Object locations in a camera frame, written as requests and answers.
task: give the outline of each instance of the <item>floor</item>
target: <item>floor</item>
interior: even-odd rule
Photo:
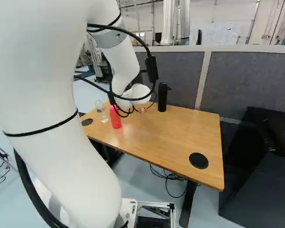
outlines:
[[[86,113],[91,110],[97,99],[107,100],[105,93],[97,90],[91,85],[83,82],[74,82],[74,97],[80,112]],[[12,155],[12,146],[1,132],[0,127],[0,147],[10,154],[11,164],[15,165]],[[178,224],[183,197],[174,199],[168,195],[165,189],[165,180],[154,176],[149,168],[149,164],[124,155],[114,167],[124,198],[134,198],[141,201],[174,202],[177,211]],[[49,199],[50,193],[34,179],[35,186],[43,199]],[[180,181],[169,181],[168,189],[172,195],[180,195],[186,183]],[[191,210],[189,228],[240,228],[218,215],[219,194],[217,191],[205,187],[197,187],[193,207]],[[34,206],[26,196],[18,173],[11,170],[6,181],[0,185],[0,228],[48,228]]]

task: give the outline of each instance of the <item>wooden table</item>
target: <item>wooden table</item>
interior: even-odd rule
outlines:
[[[96,110],[81,120],[89,118],[93,123],[84,126],[89,138],[190,180],[180,219],[182,226],[188,225],[197,182],[224,189],[219,115],[170,105],[161,113],[155,103],[146,113],[134,112],[123,118],[123,127],[118,130],[112,128],[110,121],[100,122]],[[190,163],[189,156],[194,152],[206,156],[206,169],[197,169]]]

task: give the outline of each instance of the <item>black thermos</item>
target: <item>black thermos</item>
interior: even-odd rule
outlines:
[[[165,82],[158,85],[158,111],[165,112],[167,108],[167,93],[171,90]]]

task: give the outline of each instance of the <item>whiteboard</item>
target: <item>whiteboard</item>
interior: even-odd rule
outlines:
[[[202,45],[237,44],[240,30],[236,23],[191,23],[190,45],[196,45],[199,29]]]

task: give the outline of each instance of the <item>red bottle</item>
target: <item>red bottle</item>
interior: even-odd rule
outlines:
[[[116,113],[113,105],[110,105],[110,117],[111,117],[111,123],[114,129],[119,129],[122,127],[122,120],[120,116]]]

